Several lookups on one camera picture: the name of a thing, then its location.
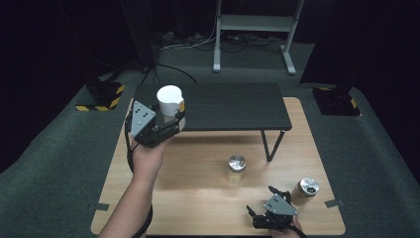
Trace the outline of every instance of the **white cup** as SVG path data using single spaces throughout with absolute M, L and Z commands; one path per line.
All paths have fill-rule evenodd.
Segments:
M 185 103 L 182 98 L 182 91 L 179 87 L 168 85 L 162 87 L 157 92 L 157 101 L 160 107 L 161 114 L 163 114 L 164 123 L 173 120 L 178 111 L 185 110 Z M 185 126 L 185 117 L 179 122 L 179 131 Z

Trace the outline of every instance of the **gray carpet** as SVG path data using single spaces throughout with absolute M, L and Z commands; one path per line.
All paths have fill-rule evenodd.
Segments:
M 418 183 L 363 94 L 351 91 L 363 116 L 321 115 L 313 85 L 299 85 L 313 45 L 292 45 L 295 76 L 287 74 L 277 48 L 222 52 L 219 73 L 212 71 L 212 52 L 167 50 L 160 52 L 159 62 L 188 72 L 198 83 L 277 82 L 284 96 L 301 100 L 333 192 L 345 202 L 340 207 L 347 228 L 342 237 L 420 237 Z M 90 232 L 95 204 L 129 100 L 143 77 L 136 71 L 119 76 L 126 89 L 112 111 L 78 112 L 75 95 L 20 160 L 0 174 L 0 237 L 95 237 Z M 162 66 L 145 83 L 154 81 L 193 83 Z

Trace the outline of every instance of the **human hand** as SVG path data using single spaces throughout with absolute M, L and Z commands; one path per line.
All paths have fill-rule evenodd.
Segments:
M 163 164 L 163 153 L 166 146 L 170 143 L 172 138 L 158 144 L 156 147 L 148 148 L 143 145 L 138 145 L 138 142 L 133 141 L 131 150 L 133 150 L 133 179 L 151 179 L 155 180 L 158 171 Z
M 302 226 L 300 225 L 300 222 L 297 219 L 297 216 L 293 216 L 293 223 L 297 229 L 303 232 Z M 284 231 L 268 230 L 268 232 L 272 238 L 300 238 L 300 236 L 296 232 L 290 229 L 285 229 Z

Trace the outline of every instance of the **metal stand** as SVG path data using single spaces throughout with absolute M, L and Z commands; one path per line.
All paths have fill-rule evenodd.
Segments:
M 216 20 L 216 45 L 214 48 L 213 71 L 220 71 L 220 32 L 221 30 L 234 31 L 265 31 L 265 32 L 288 32 L 286 44 L 280 47 L 287 71 L 290 75 L 296 74 L 293 62 L 290 57 L 290 45 L 293 41 L 294 32 L 299 21 L 300 12 L 304 0 L 298 0 L 295 13 L 292 17 L 272 16 L 245 16 L 245 15 L 222 15 L 222 0 L 217 3 Z

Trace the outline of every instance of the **human arm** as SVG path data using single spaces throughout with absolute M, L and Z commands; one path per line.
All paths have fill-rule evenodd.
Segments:
M 145 223 L 163 153 L 171 139 L 154 148 L 133 142 L 133 177 L 99 237 L 132 237 Z
M 294 226 L 301 230 L 302 230 L 302 226 L 300 225 L 299 220 L 297 219 L 297 216 L 293 216 L 293 223 Z M 268 230 L 269 234 L 271 235 L 272 238 L 300 238 L 300 236 L 293 230 L 290 229 L 285 229 L 284 231 L 279 231 L 279 230 Z

